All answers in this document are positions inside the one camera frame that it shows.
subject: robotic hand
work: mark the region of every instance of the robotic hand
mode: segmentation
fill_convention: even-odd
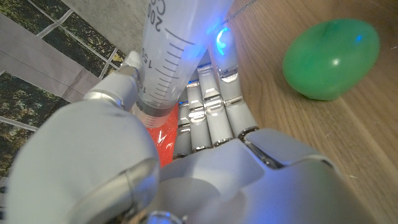
[[[218,5],[224,15],[231,2]],[[172,3],[167,9],[177,7]],[[165,8],[149,2],[151,13]],[[152,22],[156,34],[159,24]],[[180,98],[171,164],[159,168],[152,139],[129,113],[143,81],[141,57],[131,52],[21,150],[6,221],[105,223],[123,214],[125,223],[372,223],[332,161],[278,131],[258,130],[242,98],[228,28],[213,52],[216,66],[206,53]]]

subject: gray cloth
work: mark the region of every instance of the gray cloth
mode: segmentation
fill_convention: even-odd
[[[100,80],[77,62],[0,14],[0,68],[76,102]]]

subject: white robotic finger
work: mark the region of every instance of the white robotic finger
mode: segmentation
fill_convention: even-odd
[[[193,152],[211,148],[205,107],[199,87],[199,81],[190,81],[187,85],[188,107]]]
[[[192,153],[189,107],[187,102],[180,102],[178,106],[177,125],[177,137],[175,138],[173,159],[183,158]]]
[[[239,82],[238,57],[231,29],[224,28],[217,35],[215,60],[221,96],[234,135],[242,139],[247,133],[258,129],[246,102],[243,100]]]
[[[232,130],[226,115],[223,99],[217,87],[211,63],[198,67],[200,88],[205,101],[205,111],[209,125],[211,142],[219,146],[233,138]]]

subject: syringe barrel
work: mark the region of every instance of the syringe barrel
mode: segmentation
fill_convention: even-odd
[[[139,99],[133,107],[148,128],[165,123],[232,3],[148,0]],[[146,117],[156,121],[149,124]]]

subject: robot finger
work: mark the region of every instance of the robot finger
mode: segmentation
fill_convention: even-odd
[[[202,62],[206,58],[210,61],[208,52],[203,56]],[[197,71],[211,136],[211,143],[216,147],[231,140],[233,138],[233,134],[231,126],[229,125],[223,99],[218,90],[211,62],[202,63],[198,67]]]
[[[190,81],[187,85],[189,121],[192,151],[211,148],[210,134],[199,81]]]
[[[218,83],[226,113],[234,135],[242,139],[258,129],[246,102],[243,100],[238,73],[238,56],[233,33],[225,27],[217,35],[213,47],[217,64]]]

